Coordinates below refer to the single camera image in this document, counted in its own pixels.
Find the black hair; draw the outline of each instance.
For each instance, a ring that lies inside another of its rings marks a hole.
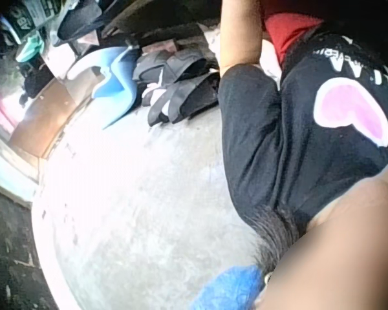
[[[274,271],[287,250],[304,235],[305,229],[287,208],[263,207],[252,221],[259,235],[256,259],[264,281],[266,274]]]

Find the red cloth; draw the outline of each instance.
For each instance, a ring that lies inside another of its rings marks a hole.
[[[298,13],[277,13],[266,18],[264,24],[274,48],[279,64],[282,65],[288,48],[306,31],[322,23],[322,19]]]

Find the concrete floor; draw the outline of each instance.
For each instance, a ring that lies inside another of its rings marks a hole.
[[[152,129],[148,110],[102,132],[89,109],[49,160],[33,222],[61,310],[64,284],[83,310],[188,309],[219,273],[253,263],[255,235],[224,177],[220,110]]]

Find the pink heart print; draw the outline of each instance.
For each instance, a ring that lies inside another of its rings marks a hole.
[[[379,147],[388,146],[388,120],[374,97],[353,79],[335,77],[316,94],[315,122],[326,128],[353,125]]]

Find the black t-shirt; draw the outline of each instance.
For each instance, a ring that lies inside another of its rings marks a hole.
[[[263,205],[306,224],[388,164],[388,71],[347,37],[317,40],[280,90],[251,65],[221,80],[226,177],[250,225]]]

